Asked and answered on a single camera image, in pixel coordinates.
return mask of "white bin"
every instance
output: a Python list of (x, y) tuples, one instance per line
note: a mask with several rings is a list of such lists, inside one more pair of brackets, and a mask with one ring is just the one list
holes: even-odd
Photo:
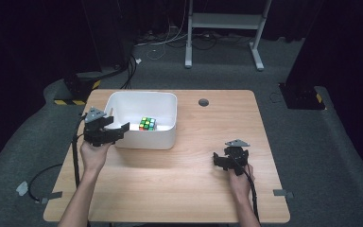
[[(105, 107), (113, 123), (107, 129), (118, 129), (130, 122), (130, 130), (116, 141), (118, 148), (170, 149), (176, 140), (177, 97), (160, 92), (115, 92)], [(140, 131), (142, 117), (156, 119), (155, 131)]]

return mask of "rubik's cube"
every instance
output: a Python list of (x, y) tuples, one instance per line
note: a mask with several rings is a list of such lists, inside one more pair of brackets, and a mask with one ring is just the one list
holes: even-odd
[(140, 121), (140, 131), (154, 131), (156, 120), (150, 117), (143, 117)]

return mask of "metal frame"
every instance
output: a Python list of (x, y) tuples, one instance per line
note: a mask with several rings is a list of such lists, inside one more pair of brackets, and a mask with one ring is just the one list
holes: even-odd
[(261, 15), (193, 13), (193, 0), (189, 2), (187, 44), (185, 47), (185, 67), (193, 66), (192, 32), (193, 27), (214, 27), (234, 29), (256, 29), (254, 42), (250, 43), (250, 51), (258, 71), (264, 70), (264, 64), (258, 52), (258, 44), (268, 18), (272, 0), (267, 0)]

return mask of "wooden table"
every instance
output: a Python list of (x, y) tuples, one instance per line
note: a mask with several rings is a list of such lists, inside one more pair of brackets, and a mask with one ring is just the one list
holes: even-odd
[[(91, 106), (104, 110), (116, 90), (95, 90)], [(290, 219), (254, 93), (240, 90), (161, 90), (178, 98), (175, 146), (169, 150), (127, 149), (111, 146), (95, 188), (90, 221), (234, 223), (236, 210), (228, 173), (214, 166), (213, 153), (224, 156), (226, 142), (249, 144), (254, 167), (258, 211), (263, 223)], [(206, 98), (209, 105), (199, 106)], [(81, 133), (83, 124), (78, 130)], [(82, 161), (79, 156), (80, 173)], [(72, 150), (69, 148), (43, 217), (59, 221), (76, 190)]]

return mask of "gray carpet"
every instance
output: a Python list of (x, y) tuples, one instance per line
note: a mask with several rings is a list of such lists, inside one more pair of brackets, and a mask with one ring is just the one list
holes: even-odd
[[(195, 41), (195, 45), (204, 48), (208, 43)], [(291, 220), (280, 226), (363, 226), (363, 162), (327, 90), (316, 87), (325, 111), (289, 110), (279, 91), (278, 83), (285, 82), (302, 43), (261, 41), (263, 72), (256, 71), (246, 45), (218, 43), (209, 50), (194, 49), (191, 69), (184, 68), (184, 48), (138, 46), (133, 56), (141, 63), (131, 86), (253, 90), (282, 186), (294, 194), (287, 201)], [(99, 89), (120, 88), (126, 79), (127, 72), (103, 79)], [(42, 169), (63, 162), (70, 146), (84, 106), (53, 104), (61, 84), (56, 81), (45, 89), (46, 105), (13, 134), (0, 154), (0, 226), (56, 226), (43, 220), (44, 204), (34, 203), (28, 195), (20, 197), (16, 187)], [(53, 168), (37, 178), (33, 194), (49, 194), (59, 170)]]

